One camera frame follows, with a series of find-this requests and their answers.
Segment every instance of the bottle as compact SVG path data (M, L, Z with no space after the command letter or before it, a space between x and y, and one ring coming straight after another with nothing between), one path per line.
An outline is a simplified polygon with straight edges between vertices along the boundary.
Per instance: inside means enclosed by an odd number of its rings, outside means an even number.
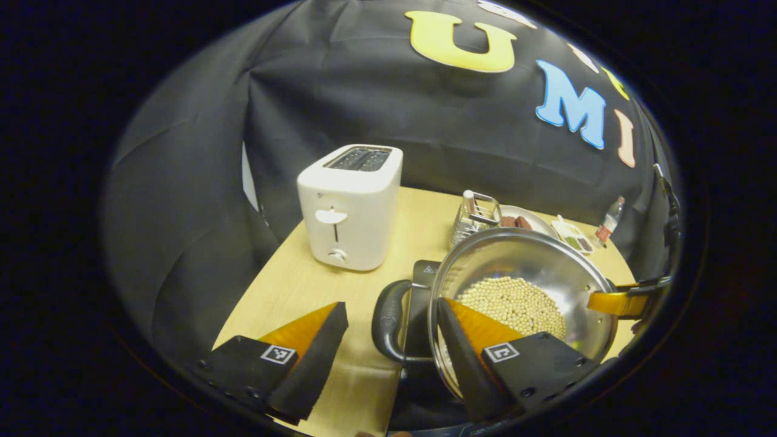
M618 222L620 222L621 216L623 215L623 205L625 202L626 200L623 198L623 196L618 196L618 200L612 204L610 209L607 210L605 219L602 220L601 225L599 225L599 229L596 230L596 237L599 247L604 246L607 238L615 231L615 228L618 226Z

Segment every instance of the white toaster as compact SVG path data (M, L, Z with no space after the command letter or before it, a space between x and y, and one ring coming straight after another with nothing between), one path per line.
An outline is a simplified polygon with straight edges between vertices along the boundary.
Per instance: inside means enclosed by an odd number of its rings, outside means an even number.
M381 265L394 228L402 150L346 145L297 177L315 259L350 270Z

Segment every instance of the table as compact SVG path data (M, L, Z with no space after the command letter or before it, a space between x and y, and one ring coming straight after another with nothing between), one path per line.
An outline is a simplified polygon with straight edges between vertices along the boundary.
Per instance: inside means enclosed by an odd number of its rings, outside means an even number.
M248 287L213 348L235 335L261 337L331 302L345 302L349 328L321 397L308 420L296 426L280 423L316 437L350 436L359 431L384 435L396 395L399 364L381 355L372 343L375 301L389 283L410 279L416 260L445 257L461 201L461 196L400 187L388 255L380 267L369 272L347 271L318 262L310 253L305 224L301 222ZM537 216L548 224L556 219L546 214ZM595 226L572 223L593 241ZM612 242L588 257L615 284L634 281ZM617 356L631 340L632 324L619 322L607 358Z

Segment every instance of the yellow letter u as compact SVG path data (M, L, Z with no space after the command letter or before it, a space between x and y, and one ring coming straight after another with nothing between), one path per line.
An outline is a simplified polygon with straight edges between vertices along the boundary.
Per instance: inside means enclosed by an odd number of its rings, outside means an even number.
M453 26L460 24L460 19L438 12L423 11L410 11L405 16L413 20L410 45L433 61L484 73L506 72L515 64L511 41L516 37L506 30L475 23L475 27L486 32L489 50L487 53L472 53L456 47L453 42Z

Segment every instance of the pot handle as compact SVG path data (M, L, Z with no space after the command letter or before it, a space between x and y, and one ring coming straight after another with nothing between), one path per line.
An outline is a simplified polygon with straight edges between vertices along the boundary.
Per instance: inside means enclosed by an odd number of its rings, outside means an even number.
M387 358L406 363L434 362L431 357L409 357L399 348L399 329L402 325L402 297L413 286L406 279L387 285L378 296L372 313L372 342Z
M587 307L606 314L614 314L621 320L642 319L650 312L658 295L671 282L671 276L627 285L615 285L607 279L610 292L592 293L588 297Z

